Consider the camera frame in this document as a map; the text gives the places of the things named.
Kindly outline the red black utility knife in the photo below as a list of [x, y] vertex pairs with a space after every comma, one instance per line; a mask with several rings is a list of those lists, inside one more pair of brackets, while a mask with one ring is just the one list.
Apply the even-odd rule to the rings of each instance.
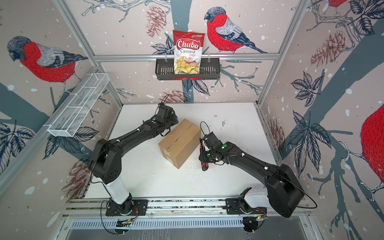
[[200, 155], [199, 160], [201, 162], [201, 167], [203, 171], [206, 171], [209, 168], [208, 156], [203, 144], [203, 140], [200, 139]]

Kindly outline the brown cardboard express box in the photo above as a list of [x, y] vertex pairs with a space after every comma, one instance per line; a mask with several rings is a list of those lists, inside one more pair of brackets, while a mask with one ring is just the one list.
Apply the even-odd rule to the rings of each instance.
[[158, 144], [163, 157], [180, 169], [200, 144], [201, 129], [187, 119], [182, 120]]

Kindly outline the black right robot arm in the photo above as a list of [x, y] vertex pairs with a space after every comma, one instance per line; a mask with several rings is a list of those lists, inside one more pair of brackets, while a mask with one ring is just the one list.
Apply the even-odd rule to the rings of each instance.
[[270, 206], [282, 217], [291, 217], [305, 192], [290, 167], [266, 163], [231, 142], [222, 143], [213, 132], [199, 141], [199, 160], [203, 171], [208, 169], [210, 163], [223, 162], [247, 172], [267, 188]]

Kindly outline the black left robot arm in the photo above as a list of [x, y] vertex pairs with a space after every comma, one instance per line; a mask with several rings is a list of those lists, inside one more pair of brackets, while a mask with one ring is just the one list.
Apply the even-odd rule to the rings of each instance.
[[111, 197], [111, 203], [117, 206], [123, 214], [133, 207], [132, 195], [125, 187], [120, 175], [122, 172], [122, 157], [141, 143], [158, 135], [165, 136], [164, 131], [178, 124], [178, 117], [173, 108], [164, 103], [158, 104], [156, 113], [144, 121], [135, 130], [112, 140], [99, 140], [93, 150], [89, 169], [100, 179]]

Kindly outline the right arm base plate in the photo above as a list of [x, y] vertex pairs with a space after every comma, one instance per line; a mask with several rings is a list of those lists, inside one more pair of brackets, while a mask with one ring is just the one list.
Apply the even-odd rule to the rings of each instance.
[[228, 215], [266, 215], [266, 207], [251, 207], [245, 200], [240, 199], [225, 199], [224, 210], [227, 211]]

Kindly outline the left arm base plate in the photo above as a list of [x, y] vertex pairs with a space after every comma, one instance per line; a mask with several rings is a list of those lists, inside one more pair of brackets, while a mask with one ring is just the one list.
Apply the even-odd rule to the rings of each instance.
[[148, 203], [148, 200], [127, 200], [123, 204], [118, 205], [113, 200], [109, 200], [107, 204], [106, 216], [145, 216]]

